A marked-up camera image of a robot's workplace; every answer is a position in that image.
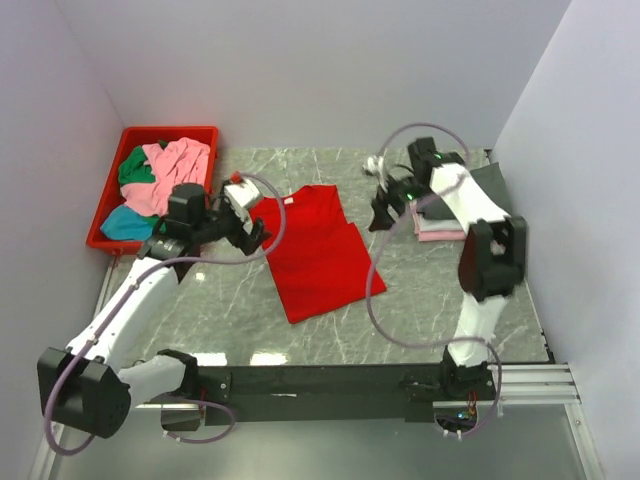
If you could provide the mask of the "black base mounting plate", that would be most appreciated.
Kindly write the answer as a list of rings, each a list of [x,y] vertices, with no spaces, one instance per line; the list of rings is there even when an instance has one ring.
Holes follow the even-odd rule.
[[[438,402],[500,398],[502,372],[439,364],[201,367],[195,385],[156,401],[207,401],[239,422],[402,419],[433,423]]]

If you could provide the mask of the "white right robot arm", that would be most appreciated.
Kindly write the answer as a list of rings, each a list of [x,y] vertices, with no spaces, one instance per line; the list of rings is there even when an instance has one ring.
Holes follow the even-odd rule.
[[[496,324],[526,273],[528,226],[484,192],[456,152],[441,153],[431,137],[408,147],[409,175],[393,178],[383,154],[369,157],[366,174],[378,181],[370,231],[390,231],[408,205],[440,199],[464,233],[458,264],[463,300],[456,330],[443,351],[439,389],[460,399],[486,384],[489,344]]]

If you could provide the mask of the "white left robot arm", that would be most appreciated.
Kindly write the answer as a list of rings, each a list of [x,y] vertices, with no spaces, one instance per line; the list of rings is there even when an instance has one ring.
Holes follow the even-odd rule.
[[[243,262],[260,258],[269,238],[263,221],[249,211],[262,194],[263,179],[239,173],[211,197],[203,186],[174,187],[168,212],[140,248],[128,277],[91,323],[63,349],[49,348],[37,363],[44,431],[54,440],[54,424],[109,438],[129,411],[161,395],[198,402],[199,366],[194,356],[165,349],[133,367],[124,356],[137,335],[202,257],[202,246],[222,239],[243,253]]]

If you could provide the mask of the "red t-shirt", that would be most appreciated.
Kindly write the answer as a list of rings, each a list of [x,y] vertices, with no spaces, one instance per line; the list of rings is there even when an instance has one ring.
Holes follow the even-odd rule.
[[[306,185],[283,204],[285,232],[267,261],[287,321],[298,324],[364,299],[371,258],[338,188]]]

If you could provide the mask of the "aluminium frame rail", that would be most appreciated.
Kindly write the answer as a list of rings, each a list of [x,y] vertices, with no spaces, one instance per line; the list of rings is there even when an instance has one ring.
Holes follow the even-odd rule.
[[[85,404],[239,402],[244,396],[324,398],[407,395],[433,402],[540,400],[572,403],[579,399],[569,369],[562,365],[439,364],[337,366],[198,366],[168,357],[164,366],[151,360],[120,373],[99,364],[76,368],[62,387],[64,401]]]

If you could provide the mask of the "crumpled teal t-shirt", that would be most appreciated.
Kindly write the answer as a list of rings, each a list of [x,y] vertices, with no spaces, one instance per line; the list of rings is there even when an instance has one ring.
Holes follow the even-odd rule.
[[[144,217],[120,205],[104,220],[100,231],[110,240],[143,242],[151,236],[157,220],[156,216]]]

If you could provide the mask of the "crumpled pink t-shirt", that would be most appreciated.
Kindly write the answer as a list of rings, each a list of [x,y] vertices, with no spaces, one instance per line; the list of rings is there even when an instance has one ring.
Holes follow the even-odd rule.
[[[137,146],[118,168],[124,204],[143,217],[163,216],[176,185],[207,178],[210,147],[187,137]]]

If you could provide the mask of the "red plastic bin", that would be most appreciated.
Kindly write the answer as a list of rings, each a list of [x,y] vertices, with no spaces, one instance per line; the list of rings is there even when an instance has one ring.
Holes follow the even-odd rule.
[[[219,130],[213,125],[131,126],[125,128],[122,132],[108,176],[106,177],[102,195],[87,234],[86,245],[111,256],[133,255],[136,254],[141,247],[140,242],[110,240],[100,230],[101,225],[111,212],[123,203],[118,182],[118,168],[129,156],[134,147],[158,140],[167,142],[179,140],[182,137],[207,144],[210,147],[210,154],[204,188],[207,193],[211,193],[213,191],[214,166],[217,159],[216,149],[218,135]]]

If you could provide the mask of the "folded pink t-shirt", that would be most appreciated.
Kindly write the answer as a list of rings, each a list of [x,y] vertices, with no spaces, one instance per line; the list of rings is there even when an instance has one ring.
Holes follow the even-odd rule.
[[[413,213],[414,233],[419,242],[436,242],[436,241],[463,241],[466,238],[465,231],[444,231],[444,232],[419,232],[415,225],[414,219],[421,215],[419,213]]]

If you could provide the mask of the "crumpled green t-shirt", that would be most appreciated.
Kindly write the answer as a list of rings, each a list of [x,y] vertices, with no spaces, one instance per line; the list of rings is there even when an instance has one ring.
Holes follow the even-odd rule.
[[[118,168],[123,205],[141,216],[156,216],[157,222],[166,213],[172,189],[168,183],[171,167],[164,154],[167,146],[163,140],[136,146]]]

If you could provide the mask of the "folded white t-shirt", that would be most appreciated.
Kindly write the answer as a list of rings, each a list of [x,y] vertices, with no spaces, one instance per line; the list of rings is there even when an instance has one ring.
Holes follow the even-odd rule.
[[[414,221],[419,232],[464,231],[457,220],[432,220],[418,215]]]

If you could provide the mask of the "folded dark grey t-shirt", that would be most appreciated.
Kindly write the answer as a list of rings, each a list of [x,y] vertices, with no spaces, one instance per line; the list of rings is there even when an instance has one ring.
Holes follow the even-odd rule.
[[[498,166],[467,170],[458,163],[436,167],[429,183],[434,200],[417,211],[428,220],[497,221],[512,216],[512,205]]]

